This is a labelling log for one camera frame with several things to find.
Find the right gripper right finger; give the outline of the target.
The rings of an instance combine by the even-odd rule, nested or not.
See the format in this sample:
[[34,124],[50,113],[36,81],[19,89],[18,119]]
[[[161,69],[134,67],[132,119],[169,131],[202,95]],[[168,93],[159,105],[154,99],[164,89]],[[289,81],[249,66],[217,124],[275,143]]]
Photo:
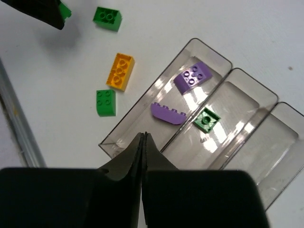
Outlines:
[[142,145],[142,202],[150,228],[267,228],[258,189],[244,171],[179,170],[150,133]]

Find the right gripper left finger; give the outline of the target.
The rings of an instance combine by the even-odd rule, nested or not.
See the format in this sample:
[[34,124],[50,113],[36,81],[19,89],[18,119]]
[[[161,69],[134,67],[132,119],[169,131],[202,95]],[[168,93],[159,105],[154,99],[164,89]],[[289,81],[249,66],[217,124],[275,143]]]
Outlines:
[[1,227],[136,227],[143,141],[143,133],[137,134],[97,169],[2,169]]

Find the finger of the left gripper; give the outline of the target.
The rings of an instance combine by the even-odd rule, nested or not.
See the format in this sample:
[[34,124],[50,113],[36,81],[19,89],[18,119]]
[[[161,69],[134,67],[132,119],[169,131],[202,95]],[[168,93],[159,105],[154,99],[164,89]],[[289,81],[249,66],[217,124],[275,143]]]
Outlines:
[[9,0],[9,6],[59,30],[65,25],[60,0]]

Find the green lego brick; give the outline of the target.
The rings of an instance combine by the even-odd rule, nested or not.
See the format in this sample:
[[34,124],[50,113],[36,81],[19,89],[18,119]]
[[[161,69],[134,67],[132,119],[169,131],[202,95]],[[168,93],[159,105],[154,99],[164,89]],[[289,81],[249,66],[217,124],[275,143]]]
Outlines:
[[114,90],[96,91],[96,111],[100,117],[116,116],[116,93]]
[[60,0],[58,1],[58,7],[63,21],[66,21],[67,18],[71,17],[72,11]]
[[119,10],[97,7],[93,22],[103,29],[118,32],[122,22],[122,15]]
[[204,107],[193,123],[204,133],[210,133],[219,121],[220,117],[217,114]]

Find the purple curved lego brick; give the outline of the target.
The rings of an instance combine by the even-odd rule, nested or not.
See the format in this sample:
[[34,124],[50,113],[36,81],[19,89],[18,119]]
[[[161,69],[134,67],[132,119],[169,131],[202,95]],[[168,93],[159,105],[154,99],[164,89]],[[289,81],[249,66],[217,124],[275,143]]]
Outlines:
[[153,117],[173,125],[180,125],[187,119],[185,113],[178,113],[176,109],[170,109],[169,107],[160,105],[157,102],[150,105],[150,111]]

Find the orange long lego brick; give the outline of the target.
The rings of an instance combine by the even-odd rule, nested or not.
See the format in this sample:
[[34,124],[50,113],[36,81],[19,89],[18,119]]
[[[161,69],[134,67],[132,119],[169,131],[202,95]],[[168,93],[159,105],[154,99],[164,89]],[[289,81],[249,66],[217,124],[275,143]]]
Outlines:
[[134,64],[135,60],[132,56],[117,53],[106,84],[124,92],[128,85]]

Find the purple square lego brick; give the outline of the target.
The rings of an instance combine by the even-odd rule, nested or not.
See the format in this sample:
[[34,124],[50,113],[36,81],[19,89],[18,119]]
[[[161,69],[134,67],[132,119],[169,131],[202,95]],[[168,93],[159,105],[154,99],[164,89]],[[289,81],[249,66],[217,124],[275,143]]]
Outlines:
[[178,91],[184,95],[211,78],[211,71],[205,63],[200,61],[179,73],[173,82]]

